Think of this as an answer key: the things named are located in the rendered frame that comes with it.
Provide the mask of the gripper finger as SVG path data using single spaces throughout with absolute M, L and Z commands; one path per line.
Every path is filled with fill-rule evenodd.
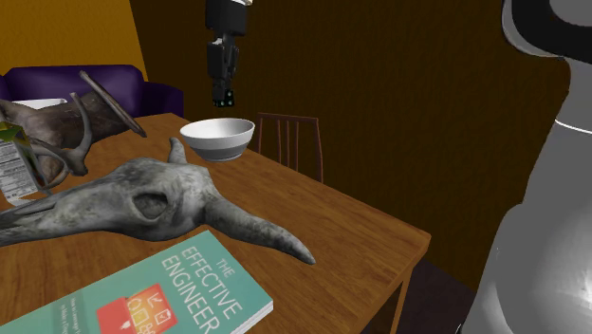
M 213 81 L 213 105 L 216 107 L 234 106 L 233 90 L 231 86 L 227 86 L 227 34 L 228 32 L 217 34 L 216 39 L 207 44 L 208 75 Z
M 232 34 L 226 35 L 226 47 L 228 49 L 228 74 L 227 74 L 227 86 L 231 86 L 231 81 L 234 79 L 237 68 L 237 61 L 239 56 L 239 48 L 235 44 L 235 37 Z

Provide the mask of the white bowl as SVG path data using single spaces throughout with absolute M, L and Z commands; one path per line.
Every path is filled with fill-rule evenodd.
M 185 142 L 203 159 L 224 162 L 239 158 L 250 143 L 255 124 L 236 118 L 191 122 L 180 128 Z

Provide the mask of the purple sofa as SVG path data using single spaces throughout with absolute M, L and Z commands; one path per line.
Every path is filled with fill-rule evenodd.
M 183 92 L 175 87 L 147 82 L 132 65 L 55 65 L 14 67 L 0 75 L 0 99 L 28 101 L 65 99 L 83 95 L 91 87 L 81 77 L 85 71 L 134 118 L 172 113 L 184 116 Z

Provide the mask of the dark wooden chair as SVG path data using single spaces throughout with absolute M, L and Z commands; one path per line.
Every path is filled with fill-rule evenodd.
M 324 156 L 319 119 L 304 116 L 258 113 L 256 115 L 257 135 L 255 152 L 259 154 L 262 153 L 264 120 L 272 120 L 275 124 L 276 161 L 286 167 L 292 167 L 296 172 L 299 171 L 300 124 L 307 123 L 312 126 L 316 156 L 316 180 L 324 183 Z

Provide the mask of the grey animal skull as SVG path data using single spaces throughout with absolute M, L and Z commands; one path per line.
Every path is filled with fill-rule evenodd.
M 107 231 L 146 241 L 208 225 L 230 238 L 316 260 L 292 233 L 230 202 L 209 170 L 189 163 L 179 139 L 167 161 L 134 158 L 106 176 L 0 213 L 0 247 Z

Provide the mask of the wooden table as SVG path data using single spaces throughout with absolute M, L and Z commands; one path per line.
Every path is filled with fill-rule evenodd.
M 249 334 L 396 333 L 428 233 L 252 151 L 209 171 L 224 197 L 289 230 L 316 260 L 220 237 L 274 303 Z M 110 232 L 0 248 L 0 325 L 164 249 Z

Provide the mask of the carton with printed label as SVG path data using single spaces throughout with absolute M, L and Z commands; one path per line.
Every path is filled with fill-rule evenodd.
M 20 125 L 0 121 L 0 191 L 13 206 L 28 203 L 44 177 L 37 167 L 28 137 Z

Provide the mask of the teal book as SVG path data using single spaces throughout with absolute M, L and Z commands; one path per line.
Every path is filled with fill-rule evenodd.
M 209 231 L 0 326 L 0 334 L 245 334 L 272 298 Z

